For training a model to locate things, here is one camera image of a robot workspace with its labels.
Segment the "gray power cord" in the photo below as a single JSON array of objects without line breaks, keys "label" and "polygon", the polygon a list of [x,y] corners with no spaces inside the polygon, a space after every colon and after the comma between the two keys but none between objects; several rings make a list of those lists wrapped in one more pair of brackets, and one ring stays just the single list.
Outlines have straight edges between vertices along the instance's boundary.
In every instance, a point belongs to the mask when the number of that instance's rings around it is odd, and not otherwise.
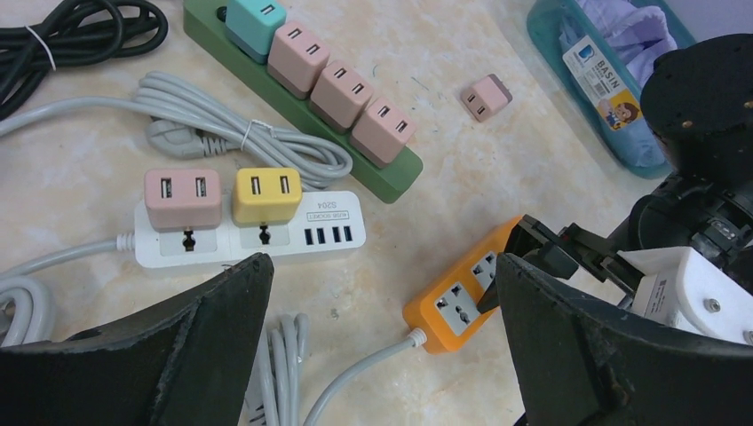
[{"label": "gray power cord", "polygon": [[353,158],[332,141],[249,122],[192,84],[157,71],[139,81],[133,100],[83,97],[52,102],[0,122],[0,137],[32,122],[86,107],[150,115],[154,121],[147,127],[149,144],[168,156],[192,159],[239,149],[269,167],[297,169],[306,191],[325,189],[353,168]]},{"label": "gray power cord", "polygon": [[[55,325],[55,300],[52,292],[39,280],[26,275],[81,257],[133,248],[133,234],[122,234],[112,240],[42,256],[0,273],[0,333],[5,334],[0,346],[49,340],[52,335]],[[13,315],[9,316],[6,312],[11,303],[14,307]]]},{"label": "gray power cord", "polygon": [[[280,328],[270,328],[262,333],[245,398],[251,426],[297,426],[300,372],[308,346],[308,329],[309,319],[305,314],[298,314],[295,320],[283,315]],[[314,426],[332,397],[357,374],[392,355],[424,343],[426,333],[415,328],[402,342],[353,364],[319,396],[304,426]]]}]

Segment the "table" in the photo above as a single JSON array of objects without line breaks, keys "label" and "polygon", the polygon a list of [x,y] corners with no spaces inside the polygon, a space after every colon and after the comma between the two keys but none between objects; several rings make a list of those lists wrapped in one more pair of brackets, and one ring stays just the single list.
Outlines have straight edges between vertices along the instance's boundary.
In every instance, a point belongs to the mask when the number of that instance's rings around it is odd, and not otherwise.
[{"label": "table", "polygon": [[[151,55],[54,73],[23,110],[83,95],[129,97],[150,70],[195,83],[233,110],[274,125],[285,121],[181,27],[182,3],[156,0],[170,18],[166,43]],[[656,182],[622,169],[585,124],[575,103],[527,38],[523,0],[284,0],[289,16],[330,43],[376,90],[404,108],[419,130],[409,144],[424,172],[385,205],[349,177],[369,232],[345,261],[280,267],[267,318],[311,317],[311,357],[301,412],[358,359],[407,332],[403,306],[494,226],[528,213],[558,230],[571,222],[609,233]],[[0,25],[40,22],[57,0],[0,13]],[[466,85],[497,73],[513,102],[480,124],[459,102]],[[133,227],[144,172],[210,167],[230,187],[248,155],[167,159],[147,146],[147,118],[96,109],[38,123],[0,141],[0,270]],[[37,274],[59,308],[53,339],[117,320],[209,276],[152,279],[133,255],[110,253]],[[579,272],[577,287],[610,302],[620,293]],[[512,424],[523,412],[501,316],[457,353],[416,349],[374,367],[337,395],[321,424]]]}]

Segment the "power strip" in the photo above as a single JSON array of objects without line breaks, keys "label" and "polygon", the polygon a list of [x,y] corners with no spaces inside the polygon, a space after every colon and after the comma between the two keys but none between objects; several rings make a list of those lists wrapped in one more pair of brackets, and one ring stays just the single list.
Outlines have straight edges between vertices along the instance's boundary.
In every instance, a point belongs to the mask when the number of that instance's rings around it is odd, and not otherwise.
[{"label": "power strip", "polygon": [[379,200],[398,200],[424,169],[424,163],[409,147],[400,151],[387,167],[379,169],[351,143],[321,120],[308,106],[277,83],[267,72],[227,38],[226,25],[218,18],[218,10],[227,0],[186,0],[183,2],[183,29],[204,50],[249,86],[270,107],[277,110],[294,127],[309,135],[331,140],[343,147],[353,158],[351,175],[366,186]]},{"label": "power strip", "polygon": [[494,311],[481,313],[476,305],[494,282],[496,254],[522,218],[497,226],[405,306],[408,325],[426,333],[427,352],[458,351],[492,316]]},{"label": "power strip", "polygon": [[366,242],[361,204],[347,191],[304,193],[296,215],[284,225],[235,224],[231,195],[222,197],[222,222],[214,229],[156,231],[141,201],[133,212],[136,261],[158,276],[221,272],[254,253],[275,264],[342,258]]}]

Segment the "power outlet socket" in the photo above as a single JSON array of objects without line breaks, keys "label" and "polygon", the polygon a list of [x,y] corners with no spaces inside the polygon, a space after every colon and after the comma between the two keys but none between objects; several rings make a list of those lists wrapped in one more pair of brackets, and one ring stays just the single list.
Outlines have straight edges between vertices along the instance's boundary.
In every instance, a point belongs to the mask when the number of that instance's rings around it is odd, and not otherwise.
[{"label": "power outlet socket", "polygon": [[[217,228],[190,235],[156,231],[140,202],[134,209],[137,262],[156,276],[217,273],[258,252],[269,254],[275,265],[314,262],[347,257],[366,242],[361,205],[351,192],[304,193],[287,224],[267,227],[238,226],[231,202],[231,194],[223,196]],[[186,247],[188,237],[192,249]]]},{"label": "power outlet socket", "polygon": [[217,251],[217,231],[173,231],[160,235],[162,256],[182,256],[187,253],[213,253]]},{"label": "power outlet socket", "polygon": [[471,268],[471,272],[481,288],[483,288],[484,291],[487,291],[487,288],[489,288],[494,282],[496,274],[496,253],[490,251],[484,255],[484,258],[479,260],[479,262]]},{"label": "power outlet socket", "polygon": [[455,335],[461,335],[480,316],[476,302],[460,281],[448,288],[434,306]]},{"label": "power outlet socket", "polygon": [[497,226],[405,305],[403,318],[426,333],[427,352],[459,350],[491,317],[494,311],[479,313],[476,304],[494,281],[496,253],[504,251],[520,219]]},{"label": "power outlet socket", "polygon": [[263,249],[290,244],[287,225],[261,225],[239,229],[242,249]]}]

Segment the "teal usb charger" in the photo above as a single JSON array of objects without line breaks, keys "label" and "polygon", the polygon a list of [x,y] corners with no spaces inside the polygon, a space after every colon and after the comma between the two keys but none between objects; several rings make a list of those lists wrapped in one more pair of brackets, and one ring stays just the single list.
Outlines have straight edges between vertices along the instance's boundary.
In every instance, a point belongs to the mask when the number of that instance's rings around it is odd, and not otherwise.
[{"label": "teal usb charger", "polygon": [[227,38],[258,64],[264,65],[274,31],[288,13],[274,0],[230,0],[227,3]]}]

